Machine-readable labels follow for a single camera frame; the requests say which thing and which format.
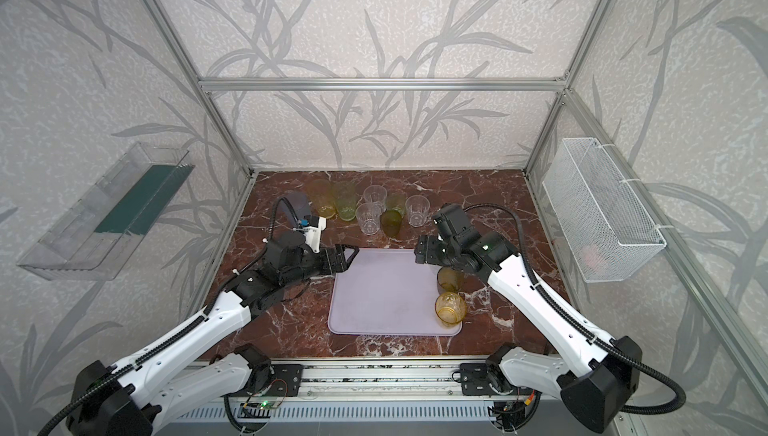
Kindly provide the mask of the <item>brown olive textured cup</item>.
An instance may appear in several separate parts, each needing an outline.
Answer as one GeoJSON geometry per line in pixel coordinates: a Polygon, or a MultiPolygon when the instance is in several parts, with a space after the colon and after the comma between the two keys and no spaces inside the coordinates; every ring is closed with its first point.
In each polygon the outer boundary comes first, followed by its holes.
{"type": "Polygon", "coordinates": [[[461,292],[464,281],[465,275],[450,267],[442,267],[437,272],[437,288],[440,294],[461,292]]]}

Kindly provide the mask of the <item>lilac plastic tray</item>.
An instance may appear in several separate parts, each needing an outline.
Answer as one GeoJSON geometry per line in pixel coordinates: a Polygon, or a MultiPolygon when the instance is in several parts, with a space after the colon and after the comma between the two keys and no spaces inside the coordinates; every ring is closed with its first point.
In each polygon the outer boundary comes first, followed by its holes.
{"type": "Polygon", "coordinates": [[[335,276],[328,327],[336,335],[450,337],[435,312],[437,266],[415,262],[411,249],[362,249],[335,276]]]}

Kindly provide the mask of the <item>amber faceted cup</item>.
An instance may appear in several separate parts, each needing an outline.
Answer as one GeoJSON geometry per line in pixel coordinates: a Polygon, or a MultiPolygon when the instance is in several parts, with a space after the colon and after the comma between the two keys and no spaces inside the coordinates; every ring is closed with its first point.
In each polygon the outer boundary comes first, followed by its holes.
{"type": "Polygon", "coordinates": [[[434,309],[440,322],[446,326],[462,323],[468,311],[464,298],[456,292],[441,293],[435,301],[434,309]]]}

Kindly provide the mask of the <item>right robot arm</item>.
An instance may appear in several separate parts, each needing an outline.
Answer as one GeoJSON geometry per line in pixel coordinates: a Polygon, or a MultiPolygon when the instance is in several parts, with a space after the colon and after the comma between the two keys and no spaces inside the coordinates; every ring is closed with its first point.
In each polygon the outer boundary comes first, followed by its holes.
{"type": "Polygon", "coordinates": [[[630,337],[614,338],[565,301],[533,270],[522,222],[517,242],[498,232],[481,234],[470,207],[445,204],[432,220],[434,235],[419,238],[419,264],[449,267],[485,282],[511,302],[551,343],[546,356],[514,347],[498,352],[497,386],[502,393],[523,386],[557,397],[587,429],[602,433],[619,413],[664,415],[681,409],[682,386],[642,361],[630,337]]]}

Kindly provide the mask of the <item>olive green textured cup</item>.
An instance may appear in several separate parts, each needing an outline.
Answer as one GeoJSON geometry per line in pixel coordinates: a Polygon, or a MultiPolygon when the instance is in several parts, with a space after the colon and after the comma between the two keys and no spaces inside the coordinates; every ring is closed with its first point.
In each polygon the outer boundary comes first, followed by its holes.
{"type": "Polygon", "coordinates": [[[386,210],[380,215],[380,227],[389,238],[396,238],[402,227],[403,216],[397,210],[386,210]]]}

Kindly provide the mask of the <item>grey-blue plastic cup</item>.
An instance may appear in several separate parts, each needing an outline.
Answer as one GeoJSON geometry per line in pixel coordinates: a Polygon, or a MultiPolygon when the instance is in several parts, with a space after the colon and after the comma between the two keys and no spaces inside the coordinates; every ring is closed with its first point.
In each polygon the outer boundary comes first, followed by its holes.
{"type": "Polygon", "coordinates": [[[307,219],[311,215],[310,202],[307,195],[300,191],[291,191],[283,195],[289,203],[292,211],[283,207],[284,213],[288,216],[294,214],[297,220],[307,219]]]}

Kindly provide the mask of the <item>light green plastic cup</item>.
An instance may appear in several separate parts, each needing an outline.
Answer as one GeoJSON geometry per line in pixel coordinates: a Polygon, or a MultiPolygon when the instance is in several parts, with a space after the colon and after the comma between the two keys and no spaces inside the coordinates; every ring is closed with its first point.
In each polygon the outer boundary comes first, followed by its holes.
{"type": "Polygon", "coordinates": [[[352,181],[339,181],[332,186],[336,212],[344,222],[354,221],[359,201],[356,184],[352,181]]]}

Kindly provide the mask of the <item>clear cup back row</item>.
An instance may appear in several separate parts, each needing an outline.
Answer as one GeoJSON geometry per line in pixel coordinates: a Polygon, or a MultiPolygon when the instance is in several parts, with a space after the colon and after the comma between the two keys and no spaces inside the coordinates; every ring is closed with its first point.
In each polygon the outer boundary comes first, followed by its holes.
{"type": "Polygon", "coordinates": [[[370,185],[363,191],[363,199],[366,203],[374,204],[382,211],[386,209],[387,189],[382,185],[370,185]]]}

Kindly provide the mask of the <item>green cup back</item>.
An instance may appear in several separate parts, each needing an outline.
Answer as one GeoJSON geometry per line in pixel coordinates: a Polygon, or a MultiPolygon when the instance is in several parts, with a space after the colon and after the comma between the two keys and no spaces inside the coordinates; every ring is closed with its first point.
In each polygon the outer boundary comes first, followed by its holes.
{"type": "Polygon", "coordinates": [[[407,196],[402,191],[391,192],[387,195],[385,200],[385,207],[387,211],[396,211],[401,216],[406,215],[406,200],[407,196]]]}

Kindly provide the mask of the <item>yellow plastic cup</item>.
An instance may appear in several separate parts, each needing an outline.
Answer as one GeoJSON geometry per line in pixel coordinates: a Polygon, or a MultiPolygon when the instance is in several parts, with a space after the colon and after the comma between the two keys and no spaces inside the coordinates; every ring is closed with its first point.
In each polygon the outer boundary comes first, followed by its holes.
{"type": "Polygon", "coordinates": [[[310,181],[306,187],[306,193],[311,203],[311,207],[318,216],[332,219],[336,215],[335,198],[333,187],[330,181],[326,179],[315,179],[310,181]]]}

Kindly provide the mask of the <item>pink object in basket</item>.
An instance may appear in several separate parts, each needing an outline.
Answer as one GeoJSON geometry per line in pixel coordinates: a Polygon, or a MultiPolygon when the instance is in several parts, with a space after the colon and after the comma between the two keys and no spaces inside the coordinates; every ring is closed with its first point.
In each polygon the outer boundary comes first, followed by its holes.
{"type": "Polygon", "coordinates": [[[586,267],[595,274],[602,274],[608,268],[607,260],[595,245],[583,247],[581,249],[581,257],[586,267]]]}

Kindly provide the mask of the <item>small circuit board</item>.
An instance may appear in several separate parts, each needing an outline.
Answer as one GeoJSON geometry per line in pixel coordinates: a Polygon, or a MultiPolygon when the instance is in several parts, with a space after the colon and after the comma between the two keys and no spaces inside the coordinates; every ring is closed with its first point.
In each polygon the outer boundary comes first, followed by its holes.
{"type": "Polygon", "coordinates": [[[282,405],[279,400],[248,402],[241,405],[241,415],[252,419],[271,418],[282,405]]]}

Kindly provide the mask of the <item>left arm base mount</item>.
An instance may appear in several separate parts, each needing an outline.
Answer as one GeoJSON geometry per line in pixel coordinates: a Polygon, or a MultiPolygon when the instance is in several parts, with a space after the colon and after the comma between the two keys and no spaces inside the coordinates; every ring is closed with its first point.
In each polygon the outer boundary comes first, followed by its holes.
{"type": "Polygon", "coordinates": [[[304,366],[277,364],[252,371],[240,395],[258,397],[296,397],[302,381],[304,366]]]}

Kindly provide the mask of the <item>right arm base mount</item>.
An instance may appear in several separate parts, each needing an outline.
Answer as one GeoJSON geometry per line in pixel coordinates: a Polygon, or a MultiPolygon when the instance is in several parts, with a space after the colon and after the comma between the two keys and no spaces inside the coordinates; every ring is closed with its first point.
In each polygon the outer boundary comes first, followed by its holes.
{"type": "Polygon", "coordinates": [[[494,387],[488,367],[484,363],[461,363],[457,381],[463,396],[501,396],[501,392],[494,387]]]}

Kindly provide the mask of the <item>clear plastic wall shelf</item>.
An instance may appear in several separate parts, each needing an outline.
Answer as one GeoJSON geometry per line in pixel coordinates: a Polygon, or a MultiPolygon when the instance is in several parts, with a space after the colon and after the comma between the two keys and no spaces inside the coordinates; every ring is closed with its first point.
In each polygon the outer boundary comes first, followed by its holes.
{"type": "Polygon", "coordinates": [[[186,149],[134,144],[17,266],[47,281],[114,279],[193,170],[186,149]]]}

